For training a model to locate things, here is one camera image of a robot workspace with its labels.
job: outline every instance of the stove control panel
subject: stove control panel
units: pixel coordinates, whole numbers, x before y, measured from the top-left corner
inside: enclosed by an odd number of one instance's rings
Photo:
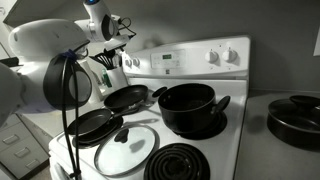
[[[123,53],[128,77],[248,79],[250,38],[216,38]]]

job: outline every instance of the stove knob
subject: stove knob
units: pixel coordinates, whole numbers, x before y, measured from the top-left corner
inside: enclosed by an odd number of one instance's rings
[[[232,62],[236,60],[238,57],[238,53],[232,49],[228,49],[222,54],[222,59],[225,60],[226,62]]]
[[[205,55],[205,59],[211,64],[216,62],[218,60],[218,57],[219,57],[218,53],[214,51],[207,52]]]
[[[131,62],[130,59],[127,59],[127,60],[125,61],[125,63],[126,63],[126,65],[127,65],[128,67],[131,67],[131,66],[132,66],[132,62]]]
[[[133,65],[139,67],[140,66],[140,60],[138,58],[133,59]]]

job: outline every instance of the stove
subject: stove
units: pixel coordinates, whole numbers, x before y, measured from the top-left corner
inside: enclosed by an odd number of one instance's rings
[[[143,84],[156,91],[163,86],[201,83],[214,89],[217,102],[227,95],[231,101],[219,114],[218,123],[192,135],[172,132],[164,124],[157,102],[123,116],[122,127],[139,124],[153,129],[157,148],[137,168],[117,177],[104,176],[95,167],[99,144],[80,149],[82,179],[233,179],[248,93],[249,54],[247,36],[176,43],[123,54],[123,70],[131,85]],[[72,173],[64,134],[55,137],[49,148],[53,179],[61,178],[57,171],[62,169]]]

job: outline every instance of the cabinet drawer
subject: cabinet drawer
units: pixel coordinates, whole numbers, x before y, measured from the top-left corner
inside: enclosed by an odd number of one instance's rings
[[[0,128],[0,131],[6,130],[7,128],[9,128],[15,124],[18,124],[19,122],[21,122],[21,121],[18,118],[18,116],[13,114],[7,119],[7,121],[4,123],[4,125]]]
[[[31,133],[22,123],[18,123],[10,128],[1,131],[0,152],[29,136],[31,136]]]
[[[1,162],[19,179],[49,157],[33,137],[0,153]]]

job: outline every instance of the wall outlet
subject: wall outlet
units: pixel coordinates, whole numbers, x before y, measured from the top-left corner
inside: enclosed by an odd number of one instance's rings
[[[319,27],[318,37],[316,41],[316,46],[314,48],[313,56],[320,56],[320,27]]]

